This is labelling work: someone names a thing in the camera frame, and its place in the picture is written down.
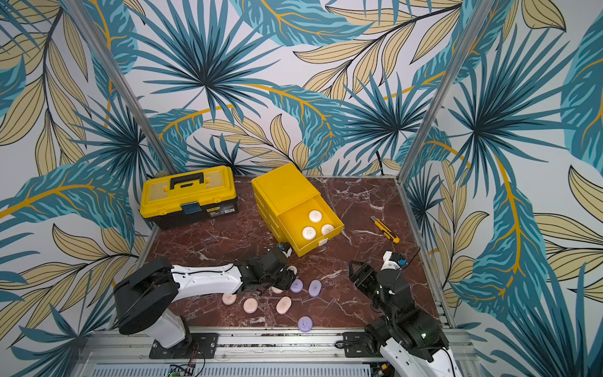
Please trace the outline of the purple round earphone case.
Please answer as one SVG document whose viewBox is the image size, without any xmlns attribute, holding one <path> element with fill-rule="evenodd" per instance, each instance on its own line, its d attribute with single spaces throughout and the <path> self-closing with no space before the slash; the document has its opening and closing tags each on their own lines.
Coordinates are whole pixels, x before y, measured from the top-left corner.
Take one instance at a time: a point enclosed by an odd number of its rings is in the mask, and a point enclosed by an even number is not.
<svg viewBox="0 0 603 377">
<path fill-rule="evenodd" d="M 293 293 L 300 293 L 303 291 L 304 284 L 300 279 L 295 279 L 290 287 L 290 291 Z"/>
<path fill-rule="evenodd" d="M 298 319 L 298 330 L 302 333 L 310 332 L 313 328 L 312 318 L 309 316 L 302 316 Z"/>
</svg>

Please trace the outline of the purple oval earphone case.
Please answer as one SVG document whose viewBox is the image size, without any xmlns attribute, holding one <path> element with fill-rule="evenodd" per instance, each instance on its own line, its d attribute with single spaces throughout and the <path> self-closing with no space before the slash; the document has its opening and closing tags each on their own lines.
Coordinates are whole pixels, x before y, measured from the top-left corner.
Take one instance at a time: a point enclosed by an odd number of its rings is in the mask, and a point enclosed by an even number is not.
<svg viewBox="0 0 603 377">
<path fill-rule="evenodd" d="M 313 280 L 311 281 L 311 283 L 309 284 L 309 295 L 313 298 L 316 298 L 320 295 L 320 292 L 322 290 L 322 284 L 319 280 Z"/>
</svg>

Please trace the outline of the white round earphone case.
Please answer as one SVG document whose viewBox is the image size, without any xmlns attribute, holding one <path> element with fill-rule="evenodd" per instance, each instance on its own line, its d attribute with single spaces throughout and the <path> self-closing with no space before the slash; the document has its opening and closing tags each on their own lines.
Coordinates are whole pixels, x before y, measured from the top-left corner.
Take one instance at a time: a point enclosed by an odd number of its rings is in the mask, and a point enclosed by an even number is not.
<svg viewBox="0 0 603 377">
<path fill-rule="evenodd" d="M 323 215 L 319 210 L 311 210 L 309 212 L 309 220 L 313 223 L 320 223 L 323 219 Z"/>
<path fill-rule="evenodd" d="M 307 226 L 302 231 L 302 237 L 305 240 L 311 241 L 317 237 L 317 231 L 312 226 Z"/>
<path fill-rule="evenodd" d="M 334 231 L 334 226 L 332 224 L 325 224 L 321 227 L 321 234 L 328 235 L 330 232 Z"/>
</svg>

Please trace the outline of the yellow top drawer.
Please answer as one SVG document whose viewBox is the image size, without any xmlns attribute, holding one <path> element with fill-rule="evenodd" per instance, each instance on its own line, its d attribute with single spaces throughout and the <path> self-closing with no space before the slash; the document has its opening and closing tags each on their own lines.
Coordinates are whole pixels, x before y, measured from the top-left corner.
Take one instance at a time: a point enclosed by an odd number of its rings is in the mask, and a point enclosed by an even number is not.
<svg viewBox="0 0 603 377">
<path fill-rule="evenodd" d="M 321 195 L 293 206 L 278 216 L 287 242 L 302 257 L 339 235 L 344 224 Z"/>
</svg>

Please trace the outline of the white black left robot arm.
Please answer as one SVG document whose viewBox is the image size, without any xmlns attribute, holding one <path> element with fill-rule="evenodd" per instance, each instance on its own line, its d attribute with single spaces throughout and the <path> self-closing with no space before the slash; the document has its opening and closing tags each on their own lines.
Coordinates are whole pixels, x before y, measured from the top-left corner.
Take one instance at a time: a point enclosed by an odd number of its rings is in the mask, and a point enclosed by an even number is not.
<svg viewBox="0 0 603 377">
<path fill-rule="evenodd" d="M 295 271 L 279 250 L 260 258 L 226 265 L 187 267 L 155 259 L 120 281 L 113 290 L 116 319 L 113 328 L 123 336 L 145 334 L 165 350 L 191 350 L 193 336 L 185 320 L 169 306 L 185 298 L 238 295 L 275 287 L 289 289 Z"/>
</svg>

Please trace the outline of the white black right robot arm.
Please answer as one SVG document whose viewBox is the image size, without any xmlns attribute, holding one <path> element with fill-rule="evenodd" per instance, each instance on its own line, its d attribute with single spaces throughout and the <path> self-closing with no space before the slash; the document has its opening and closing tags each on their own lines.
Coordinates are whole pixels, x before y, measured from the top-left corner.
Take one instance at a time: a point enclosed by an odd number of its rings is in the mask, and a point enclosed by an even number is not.
<svg viewBox="0 0 603 377">
<path fill-rule="evenodd" d="M 402 268 L 349 263 L 349 278 L 380 316 L 364 326 L 364 347 L 399 376 L 460 376 L 441 326 L 417 306 Z"/>
</svg>

